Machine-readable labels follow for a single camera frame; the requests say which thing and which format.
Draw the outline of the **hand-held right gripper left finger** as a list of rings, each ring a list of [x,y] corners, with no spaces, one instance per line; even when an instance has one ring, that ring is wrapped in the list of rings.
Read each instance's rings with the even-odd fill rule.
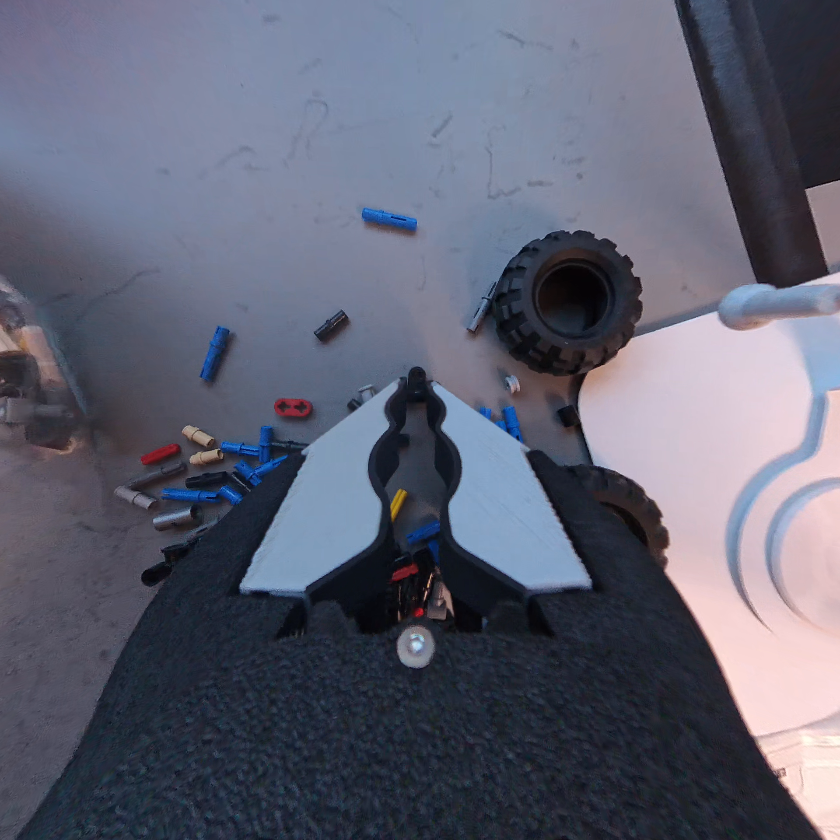
[[[239,584],[241,595],[369,602],[392,578],[386,485],[400,463],[401,377],[311,444]]]

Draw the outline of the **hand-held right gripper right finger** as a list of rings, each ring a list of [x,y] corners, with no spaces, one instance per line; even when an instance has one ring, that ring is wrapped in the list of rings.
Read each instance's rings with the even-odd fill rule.
[[[590,590],[529,448],[440,383],[427,385],[434,466],[445,486],[440,564],[454,594]]]

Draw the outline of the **pile of small toy parts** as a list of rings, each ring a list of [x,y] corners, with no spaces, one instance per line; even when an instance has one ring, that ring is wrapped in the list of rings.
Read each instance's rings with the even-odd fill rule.
[[[494,423],[503,432],[523,443],[517,411],[513,406],[503,407],[500,410],[500,419],[494,421]],[[185,489],[176,489],[172,492],[164,490],[162,498],[190,501],[193,505],[202,499],[212,503],[220,499],[226,499],[231,504],[239,503],[249,489],[257,487],[263,480],[263,476],[278,467],[288,457],[289,453],[301,452],[306,447],[306,444],[294,441],[282,442],[273,439],[270,441],[269,432],[270,428],[268,426],[261,428],[259,445],[223,441],[216,447],[214,439],[205,435],[200,429],[192,426],[184,427],[182,434],[185,437],[190,440],[194,439],[194,443],[201,443],[202,446],[205,446],[204,451],[193,457],[192,462],[194,461],[195,464],[204,463],[204,461],[208,464],[215,463],[221,461],[225,454],[242,455],[252,459],[259,458],[260,464],[251,467],[246,462],[242,462],[230,472],[222,470],[193,476],[185,479]],[[273,459],[263,457],[273,450],[283,452],[283,455]],[[141,459],[142,463],[147,466],[160,463],[162,467],[154,475],[151,472],[147,475],[144,474],[126,485],[124,489],[129,493],[129,496],[132,493],[136,495],[135,491],[140,492],[141,487],[150,482],[154,483],[161,477],[173,476],[179,470],[183,471],[186,468],[186,462],[178,461],[176,463],[172,460],[180,451],[179,445],[173,444],[155,450],[148,457],[144,455]],[[392,521],[396,519],[406,498],[405,490],[399,489],[396,492],[390,508]],[[141,583],[147,587],[154,587],[167,579],[171,575],[175,564],[189,554],[213,524],[208,520],[204,525],[193,531],[185,532],[179,542],[162,548],[162,560],[142,572]],[[399,613],[400,616],[407,614],[411,617],[420,617],[427,608],[429,617],[445,620],[447,610],[452,612],[446,606],[445,596],[442,594],[444,591],[443,583],[439,585],[439,582],[434,583],[434,577],[439,571],[439,533],[439,521],[432,521],[408,534],[406,537],[409,547],[408,553],[403,556],[403,554],[400,554],[400,550],[397,550],[394,571],[388,584],[390,587],[388,592],[396,598],[397,606],[392,609],[392,612],[396,610],[393,613],[394,616],[399,617],[397,615]],[[415,578],[416,592],[412,595],[409,592],[408,583],[404,582],[414,581]]]

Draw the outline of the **clear plastic bag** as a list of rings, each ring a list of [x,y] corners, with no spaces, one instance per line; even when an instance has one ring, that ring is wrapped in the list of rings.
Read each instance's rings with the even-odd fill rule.
[[[68,454],[89,430],[67,357],[37,307],[1,277],[2,449]]]

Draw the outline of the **grey desk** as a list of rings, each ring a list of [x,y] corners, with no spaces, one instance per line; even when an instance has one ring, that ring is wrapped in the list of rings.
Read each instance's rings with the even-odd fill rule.
[[[641,326],[753,272],[673,2],[2,2],[2,275],[91,419],[2,449],[2,838],[74,752],[167,537],[113,496],[192,424],[312,440],[417,364],[466,402],[521,383],[531,445],[581,447],[568,382],[465,324],[532,239],[631,257]],[[363,207],[414,217],[414,234]],[[338,310],[349,325],[314,330]],[[212,384],[216,326],[230,329]]]

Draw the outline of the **black toy tire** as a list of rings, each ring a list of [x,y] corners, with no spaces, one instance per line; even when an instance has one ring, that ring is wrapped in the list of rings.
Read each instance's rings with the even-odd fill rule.
[[[667,567],[669,532],[662,511],[644,488],[626,476],[595,465],[570,465],[567,470],[594,499],[620,519],[645,546],[661,569]]]
[[[557,231],[502,271],[491,312],[509,354],[529,369],[583,375],[619,353],[643,313],[634,263],[607,238]]]

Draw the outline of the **blue toy pin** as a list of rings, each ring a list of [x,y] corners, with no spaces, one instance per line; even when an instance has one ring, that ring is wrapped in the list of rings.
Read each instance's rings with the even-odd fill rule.
[[[215,382],[219,366],[222,362],[224,354],[227,351],[229,337],[229,328],[222,325],[216,326],[213,336],[209,341],[202,369],[199,374],[200,379],[204,383],[212,384]]]
[[[392,228],[409,234],[414,234],[417,231],[417,220],[414,217],[384,209],[365,206],[361,210],[361,218],[368,225]]]

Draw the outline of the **grey toy pin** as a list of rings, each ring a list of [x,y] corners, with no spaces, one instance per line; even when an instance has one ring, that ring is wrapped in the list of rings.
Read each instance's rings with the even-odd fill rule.
[[[494,280],[487,291],[481,296],[476,310],[472,314],[467,323],[466,329],[470,334],[475,334],[485,320],[490,306],[497,294],[499,280]]]

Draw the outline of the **white booklet stand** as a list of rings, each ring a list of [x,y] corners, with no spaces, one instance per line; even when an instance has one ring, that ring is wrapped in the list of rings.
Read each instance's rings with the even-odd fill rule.
[[[838,312],[646,332],[585,376],[597,466],[641,485],[749,729],[838,719]]]

